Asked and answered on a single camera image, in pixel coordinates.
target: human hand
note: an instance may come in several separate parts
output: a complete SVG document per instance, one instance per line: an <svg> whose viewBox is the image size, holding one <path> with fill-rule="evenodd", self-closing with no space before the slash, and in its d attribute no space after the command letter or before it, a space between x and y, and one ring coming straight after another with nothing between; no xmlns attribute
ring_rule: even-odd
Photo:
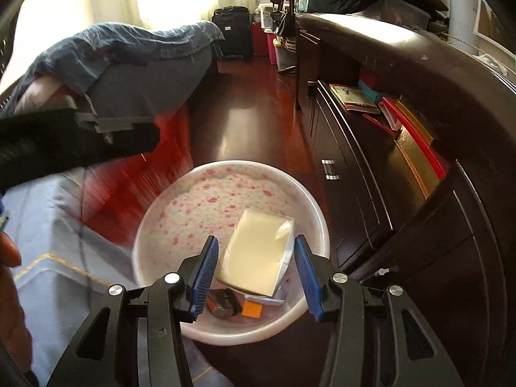
<svg viewBox="0 0 516 387"><path fill-rule="evenodd" d="M0 342L21 372L27 372L32 364L32 337L9 270L21 264L15 244L0 232Z"/></svg>

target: cream colored box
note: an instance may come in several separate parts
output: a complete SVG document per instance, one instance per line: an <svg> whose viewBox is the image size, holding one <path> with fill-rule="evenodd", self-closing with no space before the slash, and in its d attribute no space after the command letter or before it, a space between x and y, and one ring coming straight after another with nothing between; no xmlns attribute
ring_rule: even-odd
<svg viewBox="0 0 516 387"><path fill-rule="evenodd" d="M219 259L217 279L243 293L274 295L292 258L294 219L245 208Z"/></svg>

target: dark wood floor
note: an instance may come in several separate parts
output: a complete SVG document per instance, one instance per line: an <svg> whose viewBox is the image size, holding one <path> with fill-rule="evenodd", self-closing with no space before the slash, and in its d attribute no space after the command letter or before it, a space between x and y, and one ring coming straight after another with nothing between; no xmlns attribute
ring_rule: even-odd
<svg viewBox="0 0 516 387"><path fill-rule="evenodd" d="M219 62L219 71L188 102L195 165L230 159L269 164L300 181L321 205L322 191L293 107L294 78L278 76L265 58ZM236 387L315 387L330 329L307 312L266 341L197 345Z"/></svg>

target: orange square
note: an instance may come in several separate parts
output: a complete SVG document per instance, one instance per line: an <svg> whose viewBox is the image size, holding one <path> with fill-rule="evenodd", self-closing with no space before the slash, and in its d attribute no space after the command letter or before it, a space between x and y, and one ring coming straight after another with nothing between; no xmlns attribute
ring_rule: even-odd
<svg viewBox="0 0 516 387"><path fill-rule="evenodd" d="M260 318L262 315L263 304L252 301L244 301L242 307L242 315L253 318Z"/></svg>

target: metal screw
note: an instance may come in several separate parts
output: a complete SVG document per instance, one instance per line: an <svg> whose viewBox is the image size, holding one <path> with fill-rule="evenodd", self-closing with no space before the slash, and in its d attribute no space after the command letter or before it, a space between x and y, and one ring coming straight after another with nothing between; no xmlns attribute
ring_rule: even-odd
<svg viewBox="0 0 516 387"><path fill-rule="evenodd" d="M168 273L164 276L164 281L167 284L175 284L179 282L179 279L181 279L181 277L177 273Z"/></svg>
<svg viewBox="0 0 516 387"><path fill-rule="evenodd" d="M397 297L399 297L401 294L403 294L403 288L399 285L392 285L389 288L389 292Z"/></svg>
<svg viewBox="0 0 516 387"><path fill-rule="evenodd" d="M118 295L122 293L122 291L124 291L122 285L113 285L111 288L109 288L109 293L111 295Z"/></svg>
<svg viewBox="0 0 516 387"><path fill-rule="evenodd" d="M348 280L348 276L343 273L335 273L332 278L337 284L344 284Z"/></svg>

